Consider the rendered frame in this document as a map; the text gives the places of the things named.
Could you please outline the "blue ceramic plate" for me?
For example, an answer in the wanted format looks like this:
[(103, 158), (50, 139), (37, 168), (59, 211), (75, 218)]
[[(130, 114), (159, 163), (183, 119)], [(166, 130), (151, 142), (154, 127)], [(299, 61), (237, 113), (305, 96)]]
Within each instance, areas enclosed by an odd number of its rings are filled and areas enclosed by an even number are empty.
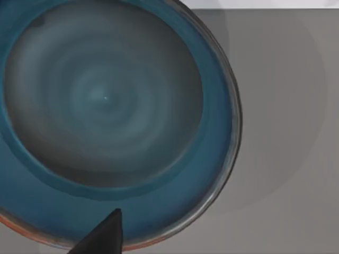
[(242, 138), (233, 70), (180, 0), (0, 0), (0, 223), (71, 248), (115, 209), (124, 250), (224, 188)]

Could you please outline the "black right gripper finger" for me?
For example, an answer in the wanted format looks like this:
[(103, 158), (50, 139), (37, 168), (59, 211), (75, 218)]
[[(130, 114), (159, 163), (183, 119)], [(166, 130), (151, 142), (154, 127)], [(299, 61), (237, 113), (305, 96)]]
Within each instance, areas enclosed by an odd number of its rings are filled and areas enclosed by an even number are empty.
[(122, 212), (115, 209), (67, 254), (122, 254)]

